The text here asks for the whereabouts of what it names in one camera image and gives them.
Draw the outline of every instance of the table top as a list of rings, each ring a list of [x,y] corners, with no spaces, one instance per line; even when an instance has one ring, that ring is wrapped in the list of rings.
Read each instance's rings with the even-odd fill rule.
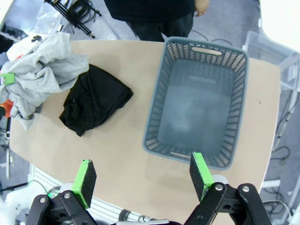
[[[0,30],[5,22],[5,18],[15,0],[1,0],[0,1]]]
[[[51,176],[72,182],[83,159],[97,172],[94,196],[153,218],[184,222],[199,203],[189,165],[146,153],[142,138],[163,43],[143,41],[75,41],[75,53],[119,78],[134,93],[105,124],[82,137],[59,120],[68,92],[54,94],[26,132],[12,120],[11,149]],[[234,161],[224,175],[232,187],[264,178],[277,120],[279,68],[250,59],[243,122]],[[228,215],[216,220],[224,223]]]
[[[300,1],[260,0],[262,30],[273,41],[300,52]]]

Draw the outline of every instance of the floor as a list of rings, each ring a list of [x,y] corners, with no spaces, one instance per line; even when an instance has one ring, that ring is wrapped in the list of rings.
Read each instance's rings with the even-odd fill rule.
[[[103,0],[93,0],[96,9],[102,13],[102,17],[97,16],[96,20],[86,24],[94,32],[96,39],[129,39],[137,40],[131,29],[125,22],[120,22],[111,18]],[[16,0],[14,7],[7,17],[7,25],[16,27],[26,33],[34,30],[36,17],[43,4],[42,0],[31,0],[30,5],[26,0]],[[259,32],[257,27],[260,17],[259,5],[256,0],[212,0],[205,15],[194,18],[194,26],[189,38],[197,40],[209,40],[216,43],[230,45],[241,48],[246,41],[247,32],[252,30]],[[68,22],[63,19],[64,27]],[[71,34],[72,40],[88,40],[82,31],[75,29]],[[284,105],[288,100],[289,92],[283,91],[280,98],[279,116]],[[266,174],[266,180],[280,179],[280,188],[274,188],[275,194],[271,188],[261,191],[263,200],[275,199],[278,197],[276,192],[282,194],[284,201],[288,202],[291,197],[296,181],[300,172],[300,153],[298,146],[300,144],[300,104],[295,106],[295,112],[288,122],[285,132],[281,138],[279,146],[287,146],[290,149],[290,156],[285,160],[273,159],[269,163]],[[6,179],[5,170],[0,169],[0,180],[3,186],[15,185],[27,181],[29,173],[29,163],[18,157],[12,152],[14,162],[11,165],[10,179]],[[282,158],[286,155],[284,150],[279,150],[272,154],[273,158]],[[0,149],[0,162],[5,161],[4,151]],[[300,196],[297,197],[294,208],[298,206]],[[277,206],[273,212],[281,210],[281,205]],[[278,214],[272,214],[271,219],[281,218],[284,210]]]

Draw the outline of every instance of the black folded garment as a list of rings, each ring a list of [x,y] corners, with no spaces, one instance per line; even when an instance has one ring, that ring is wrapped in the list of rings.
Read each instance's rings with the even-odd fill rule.
[[[131,89],[117,78],[90,64],[67,96],[60,120],[82,136],[86,130],[103,124],[132,95]]]
[[[0,70],[2,69],[3,65],[8,61],[9,59],[6,52],[0,53]]]
[[[13,44],[14,41],[0,35],[0,53],[6,53]]]

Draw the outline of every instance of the gray cloth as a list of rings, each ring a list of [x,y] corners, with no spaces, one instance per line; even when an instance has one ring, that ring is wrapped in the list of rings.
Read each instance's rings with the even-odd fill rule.
[[[36,107],[53,93],[72,88],[78,75],[88,70],[87,56],[73,54],[70,35],[58,32],[38,43],[32,53],[4,64],[2,73],[15,73],[15,83],[0,86],[0,102],[14,102],[11,116],[27,130]]]

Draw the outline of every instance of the gray plastic laundry basket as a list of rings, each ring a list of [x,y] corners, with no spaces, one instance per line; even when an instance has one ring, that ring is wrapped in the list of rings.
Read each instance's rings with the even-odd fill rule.
[[[240,49],[188,38],[165,43],[146,124],[143,147],[189,163],[201,152],[210,168],[233,160],[248,77]]]

